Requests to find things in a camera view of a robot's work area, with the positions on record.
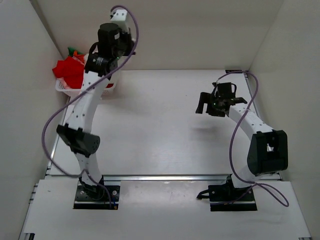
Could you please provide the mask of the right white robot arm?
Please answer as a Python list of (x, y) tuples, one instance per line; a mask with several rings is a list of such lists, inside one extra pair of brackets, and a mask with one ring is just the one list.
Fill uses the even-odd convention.
[[(264, 123), (242, 97), (222, 98), (213, 93), (201, 92), (197, 114), (206, 113), (213, 117), (228, 117), (236, 123), (229, 145), (229, 162), (232, 170), (230, 184), (224, 187), (224, 195), (236, 200), (242, 189), (252, 186), (262, 175), (283, 171), (288, 168), (288, 136), (283, 130), (275, 130)], [(232, 160), (233, 141), (238, 129), (250, 140), (244, 166), (236, 170)]]

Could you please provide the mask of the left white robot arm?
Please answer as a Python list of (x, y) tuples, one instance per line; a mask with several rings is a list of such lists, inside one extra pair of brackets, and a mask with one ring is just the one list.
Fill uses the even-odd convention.
[(96, 152), (100, 137), (91, 133), (98, 102), (123, 56), (133, 49), (130, 28), (125, 23), (103, 23), (97, 32), (98, 41), (88, 53), (84, 66), (80, 97), (65, 124), (56, 131), (77, 158), (83, 174), (79, 177), (84, 192), (94, 200), (104, 200), (109, 193), (104, 189)]

